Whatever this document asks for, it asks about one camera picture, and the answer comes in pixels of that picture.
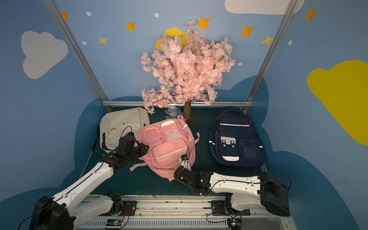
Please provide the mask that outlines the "pink backpack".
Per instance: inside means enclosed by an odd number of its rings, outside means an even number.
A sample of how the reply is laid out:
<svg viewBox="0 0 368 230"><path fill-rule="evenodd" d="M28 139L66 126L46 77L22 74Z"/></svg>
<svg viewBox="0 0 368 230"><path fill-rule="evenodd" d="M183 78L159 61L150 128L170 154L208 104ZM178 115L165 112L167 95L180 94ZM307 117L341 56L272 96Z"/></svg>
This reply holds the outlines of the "pink backpack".
<svg viewBox="0 0 368 230"><path fill-rule="evenodd" d="M192 167L196 160L197 139L194 138L188 124L183 119L167 119L143 127L136 135L137 141L148 146L147 153L139 157L143 163L130 167L134 171L138 167L148 166L153 172L168 181L174 180L174 173L181 166L181 157L186 155L187 164Z"/></svg>

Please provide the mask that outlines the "navy blue backpack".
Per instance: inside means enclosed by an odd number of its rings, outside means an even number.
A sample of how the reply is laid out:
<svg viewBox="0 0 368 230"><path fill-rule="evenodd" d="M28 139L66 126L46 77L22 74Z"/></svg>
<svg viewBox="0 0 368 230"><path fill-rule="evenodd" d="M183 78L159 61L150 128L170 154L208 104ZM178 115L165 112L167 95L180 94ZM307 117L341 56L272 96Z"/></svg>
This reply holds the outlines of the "navy blue backpack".
<svg viewBox="0 0 368 230"><path fill-rule="evenodd" d="M266 161L251 119L238 108L218 111L210 129L209 147L215 160L225 166L257 168Z"/></svg>

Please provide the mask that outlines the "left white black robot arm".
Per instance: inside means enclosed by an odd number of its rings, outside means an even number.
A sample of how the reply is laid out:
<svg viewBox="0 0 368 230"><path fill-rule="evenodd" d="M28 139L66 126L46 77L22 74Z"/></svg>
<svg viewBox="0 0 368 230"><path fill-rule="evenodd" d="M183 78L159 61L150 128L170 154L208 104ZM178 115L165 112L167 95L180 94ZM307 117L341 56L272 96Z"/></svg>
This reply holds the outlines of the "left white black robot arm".
<svg viewBox="0 0 368 230"><path fill-rule="evenodd" d="M80 203L100 184L111 178L130 161L144 156L149 147L129 132L119 139L118 146L107 153L87 174L55 194L40 198L31 216L31 230L75 230L87 221L102 215L123 212L121 196L109 192L96 201Z"/></svg>

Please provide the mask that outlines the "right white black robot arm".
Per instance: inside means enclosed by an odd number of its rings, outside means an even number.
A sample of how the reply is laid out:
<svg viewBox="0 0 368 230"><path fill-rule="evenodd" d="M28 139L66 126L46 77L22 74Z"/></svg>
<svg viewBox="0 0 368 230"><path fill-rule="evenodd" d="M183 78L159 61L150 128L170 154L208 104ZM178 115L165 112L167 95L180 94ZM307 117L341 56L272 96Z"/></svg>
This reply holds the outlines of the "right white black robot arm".
<svg viewBox="0 0 368 230"><path fill-rule="evenodd" d="M287 185L268 172L239 177L216 172L192 172L180 166L174 178L198 195L225 193L225 209L241 212L262 206L271 214L290 216Z"/></svg>

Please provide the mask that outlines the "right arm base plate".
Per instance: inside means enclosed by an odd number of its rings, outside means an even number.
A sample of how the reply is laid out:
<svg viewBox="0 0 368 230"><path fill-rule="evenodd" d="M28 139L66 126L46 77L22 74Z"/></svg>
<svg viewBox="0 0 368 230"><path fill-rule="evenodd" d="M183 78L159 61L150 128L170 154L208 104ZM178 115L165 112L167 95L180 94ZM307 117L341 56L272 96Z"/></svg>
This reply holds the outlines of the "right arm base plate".
<svg viewBox="0 0 368 230"><path fill-rule="evenodd" d="M245 209L243 211L235 210L231 207L230 203L224 200L211 201L211 210L213 216L250 216L250 210Z"/></svg>

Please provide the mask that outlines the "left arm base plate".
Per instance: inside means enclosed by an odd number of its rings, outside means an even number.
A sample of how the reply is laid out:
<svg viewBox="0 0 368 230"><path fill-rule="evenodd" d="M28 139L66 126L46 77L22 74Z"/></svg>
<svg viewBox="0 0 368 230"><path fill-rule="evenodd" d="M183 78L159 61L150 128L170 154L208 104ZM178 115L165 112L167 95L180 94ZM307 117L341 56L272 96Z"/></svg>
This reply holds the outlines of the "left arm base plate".
<svg viewBox="0 0 368 230"><path fill-rule="evenodd" d="M113 216L113 217L126 217L126 216L135 216L137 211L137 201L121 201L119 206L113 205L112 211L108 213L101 214L100 216Z"/></svg>

